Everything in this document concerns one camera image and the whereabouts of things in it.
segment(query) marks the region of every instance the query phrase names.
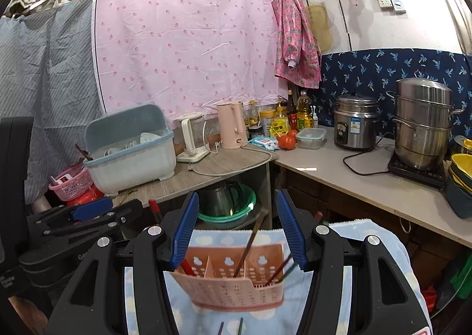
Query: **navy palm tree fabric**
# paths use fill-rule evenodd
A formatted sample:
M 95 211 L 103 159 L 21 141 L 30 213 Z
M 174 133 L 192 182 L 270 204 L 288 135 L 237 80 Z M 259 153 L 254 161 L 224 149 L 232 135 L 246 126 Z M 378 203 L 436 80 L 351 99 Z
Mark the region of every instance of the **navy palm tree fabric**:
M 447 85 L 453 92 L 456 109 L 450 140 L 455 135 L 472 136 L 472 57 L 440 50 L 370 49 L 324 55 L 322 82 L 318 89 L 308 89 L 321 125 L 333 126 L 336 97 L 357 91 L 378 100 L 381 115 L 380 133 L 393 132 L 391 122 L 395 102 L 386 91 L 396 91 L 396 80 L 414 77 L 425 65 L 425 74 L 432 81 Z

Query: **electrical outlet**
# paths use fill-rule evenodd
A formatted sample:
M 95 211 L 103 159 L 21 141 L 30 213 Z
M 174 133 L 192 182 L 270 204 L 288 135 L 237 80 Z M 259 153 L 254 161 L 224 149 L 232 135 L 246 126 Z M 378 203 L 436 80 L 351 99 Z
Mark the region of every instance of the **electrical outlet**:
M 406 13 L 407 10 L 404 8 L 401 0 L 392 0 L 393 9 L 396 13 Z
M 377 0 L 381 9 L 393 9 L 392 1 L 390 0 Z

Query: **blue dish rack lid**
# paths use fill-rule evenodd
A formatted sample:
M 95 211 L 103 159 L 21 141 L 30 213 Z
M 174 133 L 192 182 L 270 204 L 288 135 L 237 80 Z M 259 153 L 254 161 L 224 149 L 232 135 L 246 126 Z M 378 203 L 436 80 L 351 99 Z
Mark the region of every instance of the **blue dish rack lid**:
M 159 106 L 148 104 L 103 116 L 86 127 L 86 149 L 94 153 L 101 147 L 139 136 L 143 132 L 161 132 L 160 142 L 172 138 Z

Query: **dark bottle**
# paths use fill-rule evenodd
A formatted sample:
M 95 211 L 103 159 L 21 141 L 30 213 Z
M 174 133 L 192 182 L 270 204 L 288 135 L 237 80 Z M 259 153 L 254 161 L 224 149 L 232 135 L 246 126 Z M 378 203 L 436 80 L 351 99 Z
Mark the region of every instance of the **dark bottle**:
M 288 105 L 287 105 L 287 115 L 289 116 L 289 125 L 292 130 L 297 130 L 297 111 L 295 108 L 294 100 L 292 97 L 292 91 L 289 89 L 288 91 L 289 96 L 287 97 Z

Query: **pink polka dot sheet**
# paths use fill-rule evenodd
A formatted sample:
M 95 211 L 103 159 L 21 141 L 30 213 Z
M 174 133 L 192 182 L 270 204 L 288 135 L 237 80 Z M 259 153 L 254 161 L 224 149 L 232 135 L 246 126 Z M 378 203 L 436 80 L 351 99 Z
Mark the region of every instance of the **pink polka dot sheet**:
M 167 121 L 216 104 L 286 96 L 274 76 L 272 0 L 96 0 L 92 36 L 104 111 L 152 102 Z

